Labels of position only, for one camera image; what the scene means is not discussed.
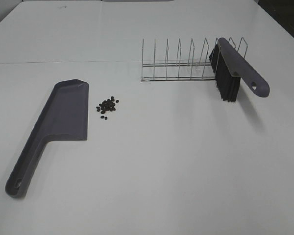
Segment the grey plastic dustpan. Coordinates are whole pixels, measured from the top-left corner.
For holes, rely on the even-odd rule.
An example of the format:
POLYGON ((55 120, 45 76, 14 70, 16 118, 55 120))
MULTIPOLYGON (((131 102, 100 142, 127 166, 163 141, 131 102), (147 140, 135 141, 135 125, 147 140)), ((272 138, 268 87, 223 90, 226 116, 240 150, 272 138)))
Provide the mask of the grey plastic dustpan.
POLYGON ((58 82, 44 105, 6 182, 12 198, 26 195, 45 146, 52 141, 85 141, 88 134, 89 84, 73 79, 58 82))

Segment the grey hand brush black bristles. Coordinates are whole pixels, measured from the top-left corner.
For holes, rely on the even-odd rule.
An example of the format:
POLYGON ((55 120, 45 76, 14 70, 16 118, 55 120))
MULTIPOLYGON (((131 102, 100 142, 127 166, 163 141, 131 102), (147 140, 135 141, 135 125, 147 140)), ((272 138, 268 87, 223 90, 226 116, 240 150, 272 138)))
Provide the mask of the grey hand brush black bristles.
POLYGON ((242 57, 225 38, 218 38, 209 56, 216 86, 222 100, 235 102, 243 80, 258 97, 268 97, 267 81, 242 57))

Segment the pile of coffee beans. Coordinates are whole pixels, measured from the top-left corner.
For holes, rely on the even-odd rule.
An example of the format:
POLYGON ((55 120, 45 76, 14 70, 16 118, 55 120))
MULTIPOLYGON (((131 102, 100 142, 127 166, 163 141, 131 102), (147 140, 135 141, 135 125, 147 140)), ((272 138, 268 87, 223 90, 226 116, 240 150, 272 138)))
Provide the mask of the pile of coffee beans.
POLYGON ((96 111, 100 113, 100 119, 107 120, 107 114, 109 112, 116 111, 116 105, 120 102, 119 99, 115 99, 114 96, 110 96, 108 99, 102 101, 96 106, 96 111))

